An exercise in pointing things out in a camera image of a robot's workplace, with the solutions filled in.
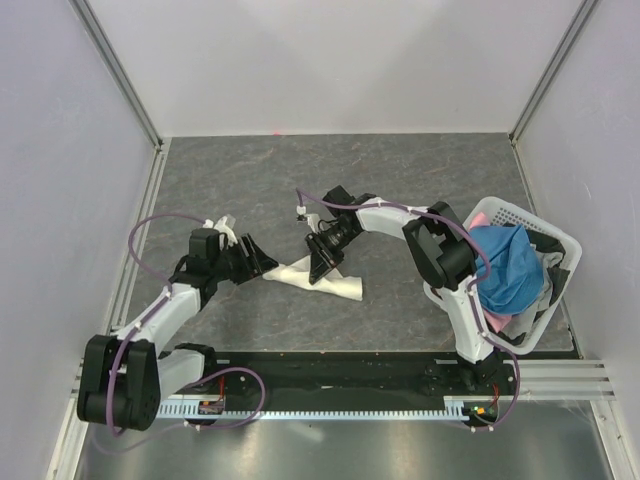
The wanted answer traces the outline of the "white cloth napkin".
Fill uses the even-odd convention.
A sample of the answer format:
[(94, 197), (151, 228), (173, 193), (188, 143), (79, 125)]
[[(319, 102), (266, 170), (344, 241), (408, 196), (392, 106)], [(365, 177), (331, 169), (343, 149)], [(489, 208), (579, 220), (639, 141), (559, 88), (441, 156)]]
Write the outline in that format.
[(360, 277), (343, 276), (337, 269), (334, 269), (316, 283), (311, 284), (309, 281), (310, 265), (310, 256), (307, 255), (289, 265), (279, 264), (275, 269), (264, 273), (262, 278), (306, 291), (331, 294), (353, 301), (363, 299), (363, 283)]

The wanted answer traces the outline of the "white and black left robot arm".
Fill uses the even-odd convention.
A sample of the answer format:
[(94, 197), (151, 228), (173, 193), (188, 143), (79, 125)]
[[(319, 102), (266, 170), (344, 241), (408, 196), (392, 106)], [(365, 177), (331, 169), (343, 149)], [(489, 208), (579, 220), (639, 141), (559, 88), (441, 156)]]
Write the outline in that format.
[(244, 284), (278, 263), (244, 234), (198, 228), (161, 294), (136, 319), (86, 344), (76, 413), (116, 432), (144, 431), (169, 396), (194, 389), (208, 393), (219, 382), (214, 348), (182, 343), (166, 348), (177, 331), (201, 312), (220, 284)]

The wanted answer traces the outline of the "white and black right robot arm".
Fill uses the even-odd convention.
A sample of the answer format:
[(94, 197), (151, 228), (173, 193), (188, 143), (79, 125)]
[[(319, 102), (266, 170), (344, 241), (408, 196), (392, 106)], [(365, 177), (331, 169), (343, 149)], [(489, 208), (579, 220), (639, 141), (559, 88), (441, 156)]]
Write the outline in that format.
[(309, 283), (326, 278), (344, 260), (344, 249), (362, 233), (378, 233), (406, 243), (425, 284), (425, 292), (448, 315), (461, 366), (458, 381), (467, 392), (483, 392), (494, 381), (498, 359), (489, 337), (476, 285), (476, 259), (480, 248), (473, 243), (453, 209), (444, 202), (413, 207), (384, 200), (373, 194), (355, 197), (338, 185), (319, 203), (332, 219), (309, 221), (305, 237), (310, 252)]

